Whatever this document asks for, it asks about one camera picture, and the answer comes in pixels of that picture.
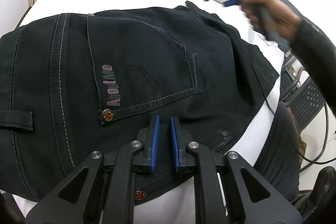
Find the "person right hand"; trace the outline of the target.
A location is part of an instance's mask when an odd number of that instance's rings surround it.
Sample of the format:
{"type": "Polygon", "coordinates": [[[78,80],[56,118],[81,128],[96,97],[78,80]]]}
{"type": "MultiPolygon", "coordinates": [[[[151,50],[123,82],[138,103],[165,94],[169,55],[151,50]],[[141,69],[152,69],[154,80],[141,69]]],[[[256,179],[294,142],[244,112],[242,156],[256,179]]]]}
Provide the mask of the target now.
{"type": "Polygon", "coordinates": [[[265,7],[273,18],[272,28],[284,39],[291,42],[298,30],[302,19],[280,0],[240,0],[241,10],[249,19],[253,29],[260,32],[261,19],[252,11],[252,6],[265,7]]]}

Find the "person right forearm black sleeve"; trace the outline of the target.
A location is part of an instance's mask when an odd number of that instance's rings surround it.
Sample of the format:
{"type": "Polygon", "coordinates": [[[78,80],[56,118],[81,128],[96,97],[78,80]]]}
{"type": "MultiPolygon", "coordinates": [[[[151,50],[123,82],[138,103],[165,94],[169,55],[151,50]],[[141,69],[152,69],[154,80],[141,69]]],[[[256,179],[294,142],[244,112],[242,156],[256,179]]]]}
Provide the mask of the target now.
{"type": "Polygon", "coordinates": [[[319,27],[302,18],[290,47],[335,113],[335,45],[319,27]]]}

